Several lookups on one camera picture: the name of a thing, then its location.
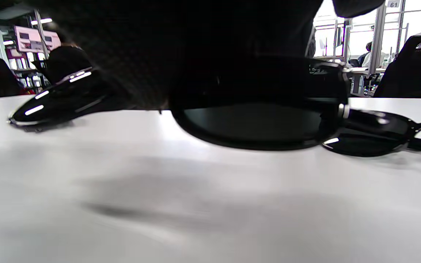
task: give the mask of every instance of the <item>black sunglasses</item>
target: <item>black sunglasses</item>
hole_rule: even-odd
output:
[[[404,148],[421,151],[421,139],[415,138],[421,131],[421,123],[389,112],[364,112],[377,116],[383,124],[381,128],[369,129],[347,121],[338,135],[323,142],[323,147],[335,153],[361,157],[387,155]]]
[[[349,109],[346,73],[336,63],[258,57],[184,72],[169,95],[169,109],[185,131],[217,145],[309,148],[335,137],[347,123],[382,133],[389,118]],[[99,70],[83,70],[29,100],[9,121],[43,130],[82,115],[124,109],[128,93],[108,83]]]

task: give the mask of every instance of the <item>monitor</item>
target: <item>monitor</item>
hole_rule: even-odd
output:
[[[16,36],[16,46],[19,52],[43,52],[42,38],[38,30],[25,27],[14,27]],[[44,31],[45,43],[48,51],[51,51],[61,45],[60,38],[55,32]]]

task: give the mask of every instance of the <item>sunglasses lens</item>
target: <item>sunglasses lens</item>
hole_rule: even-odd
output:
[[[384,112],[371,111],[377,116],[381,128],[368,130],[349,124],[340,131],[336,138],[325,141],[322,145],[333,152],[352,156],[380,156],[390,153],[405,143],[408,130],[406,120]]]
[[[187,90],[186,103],[195,103],[174,111],[177,122],[202,140],[234,148],[306,148],[332,136],[346,103],[339,68],[316,72],[309,64],[271,62]]]

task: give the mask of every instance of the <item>bottle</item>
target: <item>bottle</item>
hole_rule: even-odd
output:
[[[384,59],[383,63],[381,64],[381,68],[386,68],[389,65],[387,58]]]

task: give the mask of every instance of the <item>white table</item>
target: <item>white table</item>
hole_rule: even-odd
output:
[[[363,89],[360,89],[360,80],[362,76],[368,76],[368,68],[367,67],[353,67],[349,69],[345,69],[346,72],[352,73],[352,90],[351,93],[360,97],[364,97]],[[384,73],[386,69],[384,68],[376,68],[376,73]]]
[[[421,263],[421,153],[229,149],[153,111],[25,133],[27,98],[0,99],[0,263]]]

